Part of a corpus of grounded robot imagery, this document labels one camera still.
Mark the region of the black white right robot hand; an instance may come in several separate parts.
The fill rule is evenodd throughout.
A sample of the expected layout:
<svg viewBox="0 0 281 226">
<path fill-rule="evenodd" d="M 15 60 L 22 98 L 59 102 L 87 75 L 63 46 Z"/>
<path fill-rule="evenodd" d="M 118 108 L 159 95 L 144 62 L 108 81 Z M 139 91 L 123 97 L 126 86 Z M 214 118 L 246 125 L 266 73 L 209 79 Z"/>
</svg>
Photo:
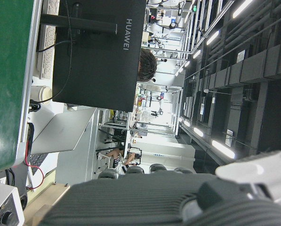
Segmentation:
<svg viewBox="0 0 281 226">
<path fill-rule="evenodd" d="M 281 226 L 281 151 L 215 174 L 152 166 L 73 185 L 42 226 Z"/>
</svg>

